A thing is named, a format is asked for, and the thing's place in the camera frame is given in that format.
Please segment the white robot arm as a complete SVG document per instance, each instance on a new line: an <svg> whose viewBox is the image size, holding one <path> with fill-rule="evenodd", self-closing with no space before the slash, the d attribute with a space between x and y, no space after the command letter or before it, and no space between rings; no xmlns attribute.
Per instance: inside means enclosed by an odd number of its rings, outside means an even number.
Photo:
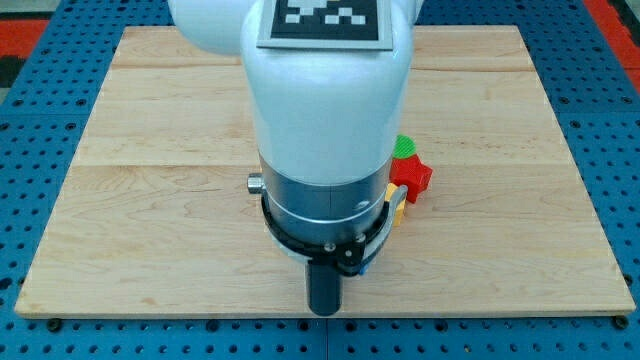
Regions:
<svg viewBox="0 0 640 360"><path fill-rule="evenodd" d="M194 45L242 59L271 231L291 250L371 257L396 197L389 167L416 1L170 0Z"/></svg>

